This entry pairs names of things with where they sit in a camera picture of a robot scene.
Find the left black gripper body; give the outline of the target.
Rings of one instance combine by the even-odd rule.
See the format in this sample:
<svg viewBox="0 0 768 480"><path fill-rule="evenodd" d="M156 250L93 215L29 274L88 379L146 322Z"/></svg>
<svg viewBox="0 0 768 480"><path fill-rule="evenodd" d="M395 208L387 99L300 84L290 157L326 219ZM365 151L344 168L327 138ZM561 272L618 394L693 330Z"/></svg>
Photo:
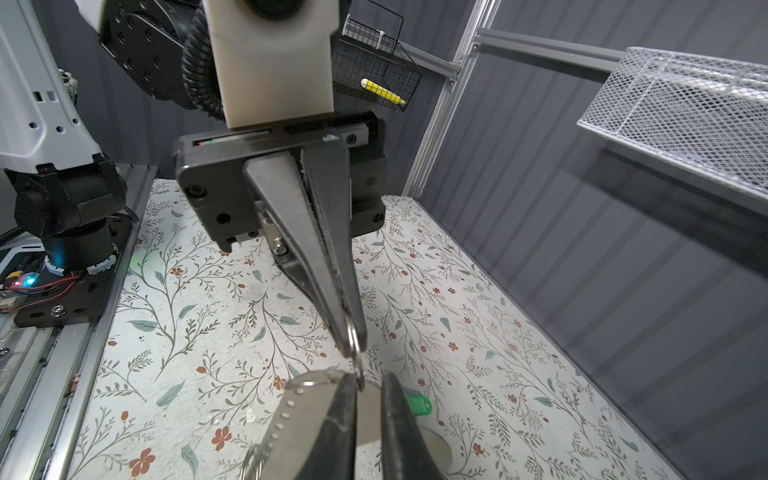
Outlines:
<svg viewBox="0 0 768 480"><path fill-rule="evenodd" d="M182 136L173 155L175 178L210 239L230 252L232 243L264 232L255 193L243 175L246 161L281 150L299 159L304 144L328 133L337 135L349 151L351 235L381 228L386 125L373 112L332 113Z"/></svg>

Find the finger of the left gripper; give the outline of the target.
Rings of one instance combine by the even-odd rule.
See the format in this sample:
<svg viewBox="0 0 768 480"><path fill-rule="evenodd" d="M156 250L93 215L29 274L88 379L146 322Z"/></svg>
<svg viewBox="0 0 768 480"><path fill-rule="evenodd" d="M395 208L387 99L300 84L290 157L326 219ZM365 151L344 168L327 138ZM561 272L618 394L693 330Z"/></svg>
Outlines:
<svg viewBox="0 0 768 480"><path fill-rule="evenodd" d="M312 299L346 358L354 355L340 284L293 157L287 151L253 158L244 176L306 277Z"/></svg>
<svg viewBox="0 0 768 480"><path fill-rule="evenodd" d="M339 139L323 139L302 150L309 198L330 274L321 285L330 291L329 326L342 351L363 351L367 328L352 256L351 178L349 150Z"/></svg>

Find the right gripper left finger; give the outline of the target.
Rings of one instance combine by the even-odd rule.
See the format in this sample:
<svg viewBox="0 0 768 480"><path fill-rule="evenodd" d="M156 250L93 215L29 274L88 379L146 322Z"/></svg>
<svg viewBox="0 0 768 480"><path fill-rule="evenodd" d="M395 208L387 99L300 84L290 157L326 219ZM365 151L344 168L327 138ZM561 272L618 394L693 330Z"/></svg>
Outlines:
<svg viewBox="0 0 768 480"><path fill-rule="evenodd" d="M296 479L347 480L355 477L357 393L357 378L344 374Z"/></svg>

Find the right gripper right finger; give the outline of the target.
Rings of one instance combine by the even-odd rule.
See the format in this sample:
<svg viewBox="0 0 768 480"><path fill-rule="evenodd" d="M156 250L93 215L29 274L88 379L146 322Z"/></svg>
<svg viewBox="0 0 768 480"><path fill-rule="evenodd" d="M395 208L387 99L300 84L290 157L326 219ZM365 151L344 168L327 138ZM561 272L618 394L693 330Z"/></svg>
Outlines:
<svg viewBox="0 0 768 480"><path fill-rule="evenodd" d="M381 466L384 479L443 479L392 372L382 378Z"/></svg>

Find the green tag key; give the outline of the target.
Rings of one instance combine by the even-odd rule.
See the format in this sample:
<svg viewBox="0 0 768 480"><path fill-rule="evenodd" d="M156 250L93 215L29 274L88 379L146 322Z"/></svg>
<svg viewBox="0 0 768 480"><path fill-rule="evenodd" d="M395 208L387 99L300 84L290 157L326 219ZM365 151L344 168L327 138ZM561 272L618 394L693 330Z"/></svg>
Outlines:
<svg viewBox="0 0 768 480"><path fill-rule="evenodd" d="M403 390L410 411L414 416L424 417L432 414L433 404L427 396L414 389L403 388Z"/></svg>

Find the grey strap metal keyring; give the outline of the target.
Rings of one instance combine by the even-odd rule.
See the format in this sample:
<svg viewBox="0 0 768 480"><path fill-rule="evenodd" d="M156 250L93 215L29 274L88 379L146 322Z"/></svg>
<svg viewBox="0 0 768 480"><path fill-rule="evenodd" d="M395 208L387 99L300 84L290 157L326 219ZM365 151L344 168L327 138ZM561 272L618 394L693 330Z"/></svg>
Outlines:
<svg viewBox="0 0 768 480"><path fill-rule="evenodd" d="M314 370L289 381L262 441L251 446L240 467L243 479L296 479L311 450L336 386L344 374L357 378L357 439L359 447L377 444L381 466L381 392L382 382L372 384L364 378L361 351L352 356L353 371ZM443 478L453 461L450 445L436 432L419 425L433 460Z"/></svg>

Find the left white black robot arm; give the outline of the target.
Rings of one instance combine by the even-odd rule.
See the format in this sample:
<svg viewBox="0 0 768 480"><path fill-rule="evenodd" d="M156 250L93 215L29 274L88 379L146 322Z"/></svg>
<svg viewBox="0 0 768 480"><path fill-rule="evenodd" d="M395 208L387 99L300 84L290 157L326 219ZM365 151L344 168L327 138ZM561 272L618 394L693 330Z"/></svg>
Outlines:
<svg viewBox="0 0 768 480"><path fill-rule="evenodd" d="M385 208L385 125L338 114L335 57L347 1L81 1L81 17L149 96L223 121L187 135L177 182L223 251L264 236L280 270L314 303L341 354L367 328L352 257ZM18 226L52 267L113 264L108 218L126 206L115 164L78 115L32 4L1 5L1 168Z"/></svg>

